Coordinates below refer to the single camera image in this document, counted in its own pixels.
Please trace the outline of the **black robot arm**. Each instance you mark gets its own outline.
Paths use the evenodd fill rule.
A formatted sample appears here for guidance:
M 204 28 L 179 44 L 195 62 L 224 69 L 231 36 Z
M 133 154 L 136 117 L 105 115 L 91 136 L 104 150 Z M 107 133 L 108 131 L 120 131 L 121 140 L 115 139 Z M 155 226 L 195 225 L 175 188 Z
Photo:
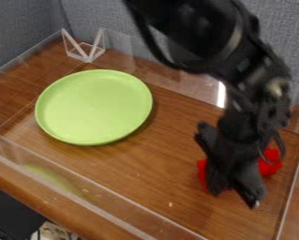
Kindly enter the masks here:
M 208 74 L 227 88 L 213 127 L 197 123 L 193 139 L 207 154 L 211 195 L 232 188 L 255 208 L 267 195 L 258 160 L 270 142 L 286 146 L 290 68 L 260 39 L 259 20 L 239 0 L 123 0 L 155 58 L 189 74 Z

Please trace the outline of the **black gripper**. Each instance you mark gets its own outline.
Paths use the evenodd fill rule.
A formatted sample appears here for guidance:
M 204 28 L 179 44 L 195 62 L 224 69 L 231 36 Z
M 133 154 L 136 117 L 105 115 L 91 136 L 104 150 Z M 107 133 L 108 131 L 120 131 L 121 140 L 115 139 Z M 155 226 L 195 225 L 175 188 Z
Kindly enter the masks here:
M 256 160 L 270 143 L 268 123 L 258 123 L 258 114 L 228 107 L 213 127 L 197 123 L 193 138 L 207 154 L 205 183 L 212 196 L 235 185 L 250 209 L 259 206 L 268 191 Z

